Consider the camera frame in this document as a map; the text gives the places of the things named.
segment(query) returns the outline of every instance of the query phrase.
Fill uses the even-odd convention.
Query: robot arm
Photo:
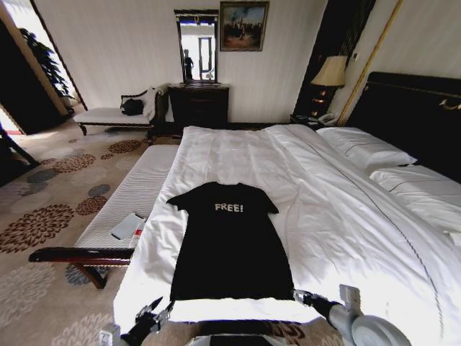
[[[344,305],[304,290],[295,290],[295,300],[312,306],[328,323],[338,330],[346,346],[411,346],[406,336],[393,324],[360,310],[358,288],[340,285]]]
[[[357,288],[340,285],[344,305],[305,290],[294,290],[295,300],[313,307],[328,323],[338,330],[346,346],[411,346],[405,335],[390,322],[376,316],[367,316],[360,310],[360,293]],[[136,325],[120,336],[120,327],[107,324],[99,333],[99,346],[141,346],[151,333],[158,333],[168,321],[174,302],[159,314],[153,310],[162,298],[145,306],[136,316]]]

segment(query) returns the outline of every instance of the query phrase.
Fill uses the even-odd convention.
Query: mirror
[[[217,9],[174,10],[178,27],[184,83],[216,83],[218,81]]]

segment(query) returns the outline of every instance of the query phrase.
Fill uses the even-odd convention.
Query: black t-shirt
[[[192,62],[192,59],[188,56],[187,58],[184,58],[184,64],[186,65],[186,68],[191,69],[194,63]]]
[[[170,300],[292,300],[290,265],[268,213],[277,207],[258,188],[208,182],[168,203],[189,214]]]

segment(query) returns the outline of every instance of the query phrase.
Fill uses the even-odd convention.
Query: black bag
[[[141,99],[127,99],[122,105],[122,113],[128,116],[143,114],[144,102]]]

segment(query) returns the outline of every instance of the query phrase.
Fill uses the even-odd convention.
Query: lampshade
[[[311,84],[325,87],[343,87],[346,59],[346,56],[329,56]]]

